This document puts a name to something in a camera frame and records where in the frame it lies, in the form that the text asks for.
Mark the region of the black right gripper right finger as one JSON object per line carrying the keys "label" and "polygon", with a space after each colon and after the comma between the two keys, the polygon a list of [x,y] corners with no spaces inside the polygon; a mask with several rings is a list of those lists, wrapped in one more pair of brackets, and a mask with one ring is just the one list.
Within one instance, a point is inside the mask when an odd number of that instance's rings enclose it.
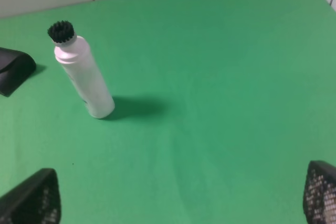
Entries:
{"label": "black right gripper right finger", "polygon": [[302,204],[307,223],[335,223],[335,167],[311,161],[304,186]]}

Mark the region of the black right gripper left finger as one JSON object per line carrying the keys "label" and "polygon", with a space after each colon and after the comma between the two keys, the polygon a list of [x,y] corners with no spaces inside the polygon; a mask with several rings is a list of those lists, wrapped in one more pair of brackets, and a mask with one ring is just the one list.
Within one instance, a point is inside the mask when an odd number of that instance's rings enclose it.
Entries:
{"label": "black right gripper left finger", "polygon": [[42,168],[1,197],[1,223],[60,223],[57,173]]}

